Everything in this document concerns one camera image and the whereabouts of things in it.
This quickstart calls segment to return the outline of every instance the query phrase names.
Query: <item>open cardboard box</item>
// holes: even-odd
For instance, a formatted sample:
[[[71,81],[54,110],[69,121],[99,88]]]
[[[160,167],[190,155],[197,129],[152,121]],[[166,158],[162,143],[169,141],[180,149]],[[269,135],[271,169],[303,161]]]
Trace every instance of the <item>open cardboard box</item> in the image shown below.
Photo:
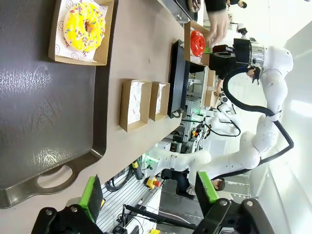
[[[208,76],[207,83],[203,87],[206,90],[204,105],[214,107],[218,98],[215,96],[215,71],[208,70],[206,72],[206,76]]]
[[[135,82],[143,83],[141,86],[141,100],[140,100],[140,118],[138,121],[129,123],[128,122],[128,113],[129,113],[129,104],[130,104],[130,92],[131,86]],[[121,107],[120,107],[120,120],[119,125],[126,131],[130,132],[135,129],[141,128],[148,123],[149,119],[149,110],[150,110],[150,100],[151,100],[151,89],[152,82],[147,80],[129,80],[125,81],[122,84],[121,92]]]
[[[209,31],[203,26],[190,21],[184,25],[184,59],[196,63],[191,59],[191,31],[197,30],[200,31],[204,38],[207,37]],[[209,65],[209,54],[202,54],[199,65],[208,66]]]
[[[57,0],[53,15],[52,21],[52,29],[50,35],[50,45],[49,45],[49,58],[57,61],[57,62],[65,62],[65,63],[72,63],[72,64],[81,64],[81,65],[106,65],[107,64],[107,56],[108,56],[108,47],[109,47],[109,37],[111,32],[111,24],[112,24],[112,17],[113,17],[113,7],[114,7],[114,0],[94,0],[100,6],[108,7],[105,21],[105,36],[102,40],[101,46],[96,49],[94,54],[93,60],[96,61],[82,61],[73,58],[67,58],[64,56],[59,56],[55,54],[56,51],[56,34],[58,30],[58,18],[59,18],[59,9],[61,6],[61,2],[66,0]]]
[[[156,114],[157,108],[157,97],[158,91],[161,89],[161,99],[160,99],[160,112]],[[168,103],[169,103],[169,92],[170,92],[170,83],[152,83],[152,92],[151,92],[151,104],[150,104],[150,119],[158,121],[167,116],[168,112]]]

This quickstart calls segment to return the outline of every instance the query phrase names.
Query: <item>beige tabletop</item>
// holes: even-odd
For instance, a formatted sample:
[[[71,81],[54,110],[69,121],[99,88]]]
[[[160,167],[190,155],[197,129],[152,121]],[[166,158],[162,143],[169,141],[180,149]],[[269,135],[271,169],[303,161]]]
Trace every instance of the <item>beige tabletop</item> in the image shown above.
[[[83,170],[72,186],[54,195],[38,195],[10,209],[0,210],[2,233],[30,233],[43,207],[62,210],[82,195],[89,176],[101,183],[117,174],[173,131],[181,119],[166,117],[127,133],[119,127],[121,84],[125,78],[169,81],[172,43],[184,38],[183,28],[155,0],[120,0],[114,34],[107,116],[107,150],[96,164]],[[56,178],[51,186],[56,185]]]

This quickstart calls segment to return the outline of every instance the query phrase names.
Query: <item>yellow frosted donut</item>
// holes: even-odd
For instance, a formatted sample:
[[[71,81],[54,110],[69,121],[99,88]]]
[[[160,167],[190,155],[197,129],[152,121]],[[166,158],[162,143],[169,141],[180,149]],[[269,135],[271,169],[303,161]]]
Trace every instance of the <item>yellow frosted donut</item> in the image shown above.
[[[89,52],[101,45],[105,19],[93,4],[78,3],[66,14],[63,30],[64,37],[72,48]]]

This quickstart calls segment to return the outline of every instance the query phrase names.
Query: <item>white cable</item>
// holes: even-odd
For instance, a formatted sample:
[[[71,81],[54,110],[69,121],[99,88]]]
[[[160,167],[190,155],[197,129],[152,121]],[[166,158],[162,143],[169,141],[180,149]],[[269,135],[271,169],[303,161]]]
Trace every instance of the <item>white cable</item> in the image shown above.
[[[183,220],[184,222],[190,224],[190,222],[186,221],[185,219],[183,219],[183,218],[181,218],[181,217],[179,217],[179,216],[177,216],[177,215],[175,215],[175,214],[166,213],[166,212],[160,211],[160,210],[155,209],[155,208],[150,207],[150,206],[145,206],[145,207],[151,208],[151,209],[153,209],[154,211],[158,211],[158,212],[161,212],[161,213],[166,214],[166,215],[171,215],[171,216],[177,217],[177,218]]]

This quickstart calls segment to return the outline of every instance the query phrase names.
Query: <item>screw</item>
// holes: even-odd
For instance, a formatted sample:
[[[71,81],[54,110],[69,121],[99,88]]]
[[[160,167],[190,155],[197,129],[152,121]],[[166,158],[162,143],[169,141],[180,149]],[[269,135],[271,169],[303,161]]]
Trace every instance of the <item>screw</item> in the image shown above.
[[[75,206],[73,206],[72,208],[70,208],[70,210],[71,210],[72,212],[77,212],[77,211],[78,211],[78,209],[77,209]]]
[[[221,204],[222,206],[226,206],[226,205],[228,204],[228,202],[225,201],[225,200],[222,200],[222,201],[220,201],[220,204]]]
[[[51,210],[46,210],[45,213],[46,213],[47,215],[51,215],[51,214],[52,214],[52,211],[51,211]]]

